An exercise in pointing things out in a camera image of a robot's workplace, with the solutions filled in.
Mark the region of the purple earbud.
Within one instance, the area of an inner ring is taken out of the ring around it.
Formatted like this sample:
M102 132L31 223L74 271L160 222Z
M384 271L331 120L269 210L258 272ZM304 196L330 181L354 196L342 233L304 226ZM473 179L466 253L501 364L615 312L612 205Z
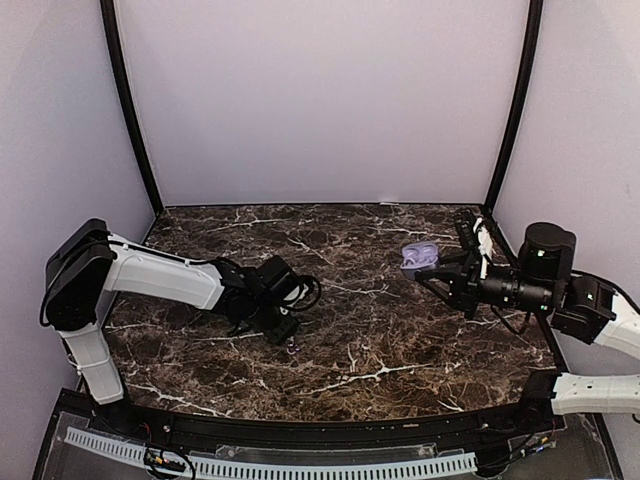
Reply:
M419 268L422 265L422 260L420 256L405 256L402 262L401 267L403 269L414 269Z
M290 341L287 343L287 346L286 346L286 352L287 352L289 355L295 355L295 354L297 354L299 351L300 351L300 347L299 347L299 346L298 346L298 345L297 345L293 340L290 340Z

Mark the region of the purple grey earbud case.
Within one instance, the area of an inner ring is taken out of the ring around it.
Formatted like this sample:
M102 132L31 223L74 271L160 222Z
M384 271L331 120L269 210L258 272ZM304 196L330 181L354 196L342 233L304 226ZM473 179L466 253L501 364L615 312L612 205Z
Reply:
M401 272L409 280L414 280L419 271L434 269L439 264L439 248L434 242L421 241L401 248Z

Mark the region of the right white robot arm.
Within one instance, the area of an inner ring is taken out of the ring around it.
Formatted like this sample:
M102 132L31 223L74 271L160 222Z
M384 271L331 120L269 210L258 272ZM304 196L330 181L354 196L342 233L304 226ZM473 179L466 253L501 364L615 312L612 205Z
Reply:
M486 304L495 315L518 310L585 344L639 355L639 308L613 283L573 270L577 238L548 222L525 230L514 267L492 259L485 222L469 212L456 220L460 251L442 256L431 242L403 248L404 275L449 307L472 317ZM585 376L559 368L533 372L510 424L534 432L548 416L574 413L639 414L637 375Z

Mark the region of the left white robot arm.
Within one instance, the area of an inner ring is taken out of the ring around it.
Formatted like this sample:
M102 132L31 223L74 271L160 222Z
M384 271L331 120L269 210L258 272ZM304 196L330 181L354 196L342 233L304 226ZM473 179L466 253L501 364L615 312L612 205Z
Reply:
M226 258L193 260L130 242L104 221L85 222L47 261L39 321L59 333L101 417L120 436L141 427L97 320L105 292L171 300L225 317L236 330L263 332L273 343L292 336L292 314L314 290L279 256L242 267Z

